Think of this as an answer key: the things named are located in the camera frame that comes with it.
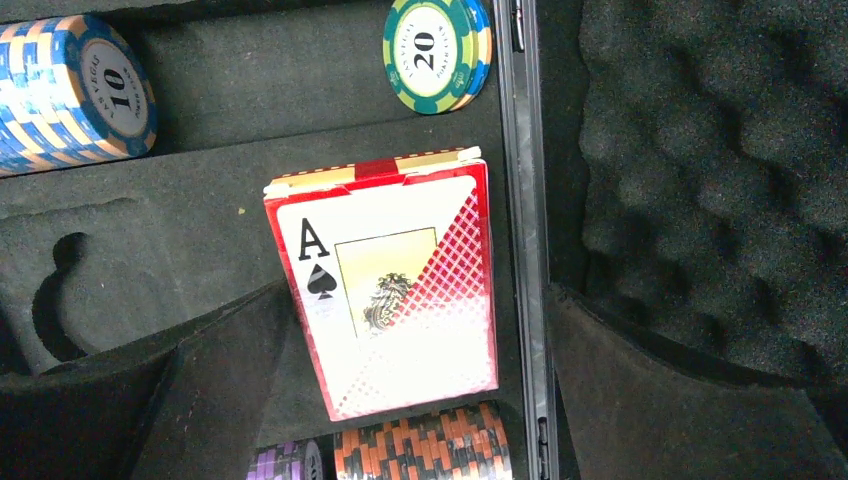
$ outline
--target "orange and black poker chip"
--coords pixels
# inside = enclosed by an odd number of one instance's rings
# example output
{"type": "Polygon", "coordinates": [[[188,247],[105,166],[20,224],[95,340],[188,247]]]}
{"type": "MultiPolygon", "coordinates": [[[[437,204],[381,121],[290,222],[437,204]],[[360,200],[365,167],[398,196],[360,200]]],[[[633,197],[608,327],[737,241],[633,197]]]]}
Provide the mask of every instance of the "orange and black poker chip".
{"type": "Polygon", "coordinates": [[[503,422],[488,402],[336,434],[335,457],[340,480],[512,478],[503,422]]]}

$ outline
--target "green poker chip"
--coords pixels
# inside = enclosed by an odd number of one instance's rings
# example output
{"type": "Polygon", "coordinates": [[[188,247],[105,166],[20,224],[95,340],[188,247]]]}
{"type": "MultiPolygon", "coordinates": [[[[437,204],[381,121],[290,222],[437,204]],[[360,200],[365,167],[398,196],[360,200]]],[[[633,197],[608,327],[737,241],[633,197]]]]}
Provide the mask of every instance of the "green poker chip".
{"type": "Polygon", "coordinates": [[[395,0],[383,33],[383,63],[404,105],[435,115],[465,96],[478,61],[474,25],[465,0],[395,0]]]}

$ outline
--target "chip label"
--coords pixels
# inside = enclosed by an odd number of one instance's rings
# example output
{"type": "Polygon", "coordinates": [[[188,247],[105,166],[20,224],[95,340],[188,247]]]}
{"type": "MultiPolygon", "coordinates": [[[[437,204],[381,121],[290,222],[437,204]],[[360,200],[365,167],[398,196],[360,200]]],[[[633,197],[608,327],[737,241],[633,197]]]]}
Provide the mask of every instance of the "chip label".
{"type": "Polygon", "coordinates": [[[147,126],[144,85],[130,60],[115,45],[94,40],[82,54],[85,88],[110,127],[126,136],[147,126]]]}
{"type": "Polygon", "coordinates": [[[456,32],[446,14],[430,6],[410,10],[401,19],[399,33],[395,59],[402,81],[421,96],[443,90],[458,53],[456,32]]]}

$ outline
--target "playing card box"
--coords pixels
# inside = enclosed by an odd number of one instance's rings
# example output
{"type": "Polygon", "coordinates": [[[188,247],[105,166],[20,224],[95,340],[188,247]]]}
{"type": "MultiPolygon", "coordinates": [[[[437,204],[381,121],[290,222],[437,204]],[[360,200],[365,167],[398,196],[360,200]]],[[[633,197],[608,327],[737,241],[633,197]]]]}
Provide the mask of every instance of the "playing card box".
{"type": "Polygon", "coordinates": [[[497,388],[479,148],[283,175],[265,206],[333,421],[497,388]]]}

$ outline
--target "spade symbol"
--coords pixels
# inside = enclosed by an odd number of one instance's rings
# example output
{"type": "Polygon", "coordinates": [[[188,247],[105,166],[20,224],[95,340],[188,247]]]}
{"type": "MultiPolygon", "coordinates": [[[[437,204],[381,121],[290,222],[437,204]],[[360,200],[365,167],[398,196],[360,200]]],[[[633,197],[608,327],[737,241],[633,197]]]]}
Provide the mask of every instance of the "spade symbol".
{"type": "Polygon", "coordinates": [[[315,268],[312,269],[312,274],[309,275],[309,282],[306,284],[309,293],[321,294],[318,300],[332,298],[333,296],[328,292],[335,290],[336,286],[336,279],[321,268],[321,265],[315,265],[315,268]]]}

